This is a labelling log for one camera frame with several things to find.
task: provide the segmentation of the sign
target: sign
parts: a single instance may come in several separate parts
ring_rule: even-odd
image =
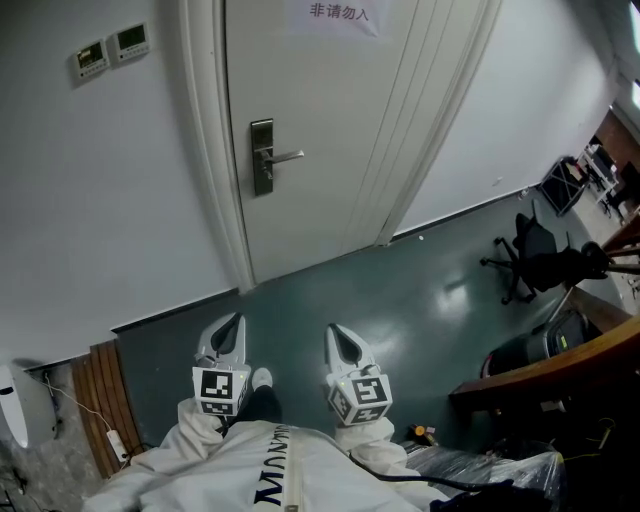
[[[344,3],[287,0],[289,32],[339,37],[379,37],[391,0],[345,0]]]

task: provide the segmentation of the cable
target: cable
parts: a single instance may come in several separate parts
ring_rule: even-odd
[[[496,487],[512,487],[513,480],[504,480],[502,482],[496,482],[491,484],[467,484],[464,482],[455,482],[453,480],[447,480],[446,478],[438,478],[435,476],[389,476],[389,475],[381,475],[380,473],[376,473],[372,469],[369,469],[362,462],[357,460],[353,455],[349,455],[349,460],[353,462],[356,466],[364,469],[370,475],[375,476],[378,480],[382,480],[383,482],[431,482],[434,484],[446,485],[447,487],[452,487],[454,489],[458,489],[460,491],[466,492],[479,492],[487,489],[494,489]]]
[[[582,457],[600,457],[600,453],[585,453],[584,455],[576,455],[575,457],[568,457],[566,459],[564,459],[565,462],[567,462],[568,460],[575,460],[575,459],[581,459]]]
[[[66,396],[69,400],[71,400],[72,402],[74,402],[78,407],[82,407],[85,411],[90,412],[91,414],[95,414],[96,416],[98,416],[102,421],[104,421],[104,424],[107,426],[107,430],[113,430],[111,428],[111,425],[109,425],[109,423],[107,422],[107,420],[104,419],[104,416],[102,416],[102,414],[100,414],[97,411],[92,411],[91,409],[89,409],[88,407],[85,407],[84,405],[82,405],[80,402],[78,402],[75,398],[73,398],[71,395],[65,393],[64,391],[62,391],[60,388],[56,388],[55,386],[51,385],[51,382],[49,382],[49,376],[45,375],[45,379],[47,380],[46,384],[44,382],[41,382],[37,379],[33,379],[36,382],[42,384],[43,386],[46,386],[49,388],[49,393],[51,393],[52,389],[55,389],[58,393],[62,393],[64,396]]]

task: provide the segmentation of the floor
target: floor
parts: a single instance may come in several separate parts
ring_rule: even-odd
[[[53,386],[73,396],[70,365],[52,369],[50,379]],[[78,407],[58,393],[56,398],[58,418],[62,420],[56,439],[24,450],[0,426],[0,491],[6,489],[16,510],[21,512],[41,509],[77,512],[83,498],[94,494],[104,483],[93,462]],[[25,495],[19,494],[8,470],[11,467],[28,481]],[[4,492],[0,493],[0,503],[3,497]]]
[[[570,212],[557,218],[537,192],[511,197],[463,217],[265,283],[245,296],[221,300],[120,334],[118,350],[141,440],[158,445],[176,422],[176,404],[193,395],[191,366],[201,331],[221,315],[247,319],[248,357],[268,367],[285,421],[331,433],[334,417],[321,383],[324,330],[343,324],[367,340],[388,374],[394,404],[388,417],[402,437],[411,423],[436,427],[449,447],[480,450],[494,432],[486,414],[461,421],[447,394],[478,376],[495,347],[543,321],[560,298],[550,290],[530,305],[503,306],[508,276],[483,268],[493,239],[515,236],[515,216],[530,214],[564,247],[566,232],[580,247],[589,234]],[[585,289],[620,304],[610,279]]]

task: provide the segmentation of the baseboard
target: baseboard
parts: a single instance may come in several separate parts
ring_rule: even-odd
[[[151,322],[155,322],[156,320],[162,320],[163,318],[169,318],[170,316],[177,315],[178,313],[183,313],[184,311],[189,311],[191,309],[203,306],[205,304],[210,304],[211,302],[218,301],[220,299],[224,299],[226,297],[231,297],[233,295],[238,295],[238,289],[233,288],[231,290],[227,290],[225,292],[216,293],[215,295],[210,295],[208,297],[203,297],[201,299],[196,299],[192,302],[187,302],[185,304],[181,304],[180,306],[176,306],[174,308],[166,309],[155,313],[151,316],[147,316],[144,318],[140,318],[137,320],[133,320],[123,325],[119,325],[117,327],[112,327],[111,332],[114,334],[120,334],[121,332],[127,331],[129,329],[133,329],[134,327],[140,327],[141,325],[145,325]]]
[[[406,231],[401,231],[400,233],[396,233],[395,235],[393,235],[393,237],[391,238],[391,241],[395,242],[396,240],[400,240],[402,238],[405,238],[405,237],[408,237],[408,236],[411,236],[411,235],[415,235],[416,233],[418,233],[420,231],[423,231],[425,229],[434,228],[436,226],[444,224],[445,222],[449,222],[451,220],[457,219],[458,217],[462,217],[463,215],[467,215],[469,213],[473,213],[473,212],[475,212],[477,210],[480,210],[482,208],[485,208],[487,206],[491,206],[492,204],[497,203],[498,201],[502,201],[503,199],[507,199],[509,197],[516,196],[520,192],[522,192],[523,190],[525,190],[527,188],[535,188],[539,184],[540,184],[540,182],[534,183],[533,185],[528,185],[526,187],[519,188],[519,189],[514,190],[512,192],[507,192],[506,194],[502,194],[500,196],[494,197],[493,199],[489,199],[487,201],[483,201],[483,202],[478,203],[476,205],[469,206],[468,208],[463,208],[462,210],[458,210],[457,212],[450,213],[448,215],[444,215],[443,217],[439,217],[437,219],[430,220],[429,222],[425,222],[424,224],[420,224],[419,226],[416,226],[414,228],[409,228]]]

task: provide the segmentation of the person's leg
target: person's leg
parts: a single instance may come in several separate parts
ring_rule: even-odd
[[[282,423],[282,407],[273,391],[273,380],[266,368],[258,368],[251,379],[253,393],[247,405],[236,416],[238,421],[264,420],[272,423]]]

